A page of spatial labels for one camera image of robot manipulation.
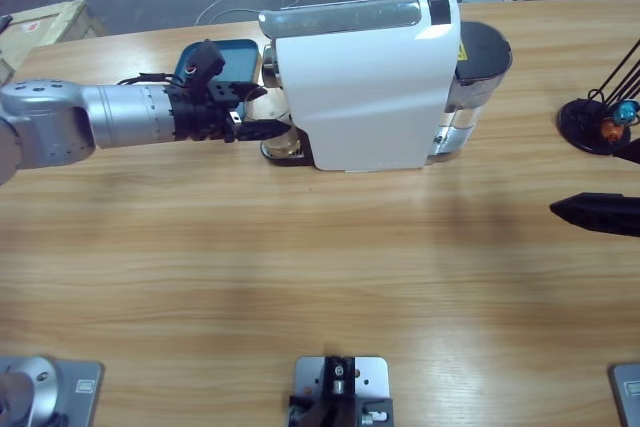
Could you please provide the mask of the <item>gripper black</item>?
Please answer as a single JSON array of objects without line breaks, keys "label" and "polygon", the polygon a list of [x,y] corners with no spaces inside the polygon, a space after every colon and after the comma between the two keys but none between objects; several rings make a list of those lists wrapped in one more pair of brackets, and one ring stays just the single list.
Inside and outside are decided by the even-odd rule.
[{"label": "gripper black", "polygon": [[253,101],[267,89],[253,82],[215,81],[198,93],[170,85],[166,88],[176,141],[265,141],[282,136],[291,126],[276,119],[241,121],[236,128],[232,113],[240,103]]}]

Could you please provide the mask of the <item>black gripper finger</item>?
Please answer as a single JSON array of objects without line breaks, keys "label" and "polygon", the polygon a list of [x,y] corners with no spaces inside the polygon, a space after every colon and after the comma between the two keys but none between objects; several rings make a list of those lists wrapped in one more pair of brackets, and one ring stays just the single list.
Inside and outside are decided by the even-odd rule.
[{"label": "black gripper finger", "polygon": [[639,236],[639,198],[583,192],[552,203],[550,211],[585,230]]},{"label": "black gripper finger", "polygon": [[635,164],[640,163],[640,139],[618,143],[612,147],[611,155]]}]

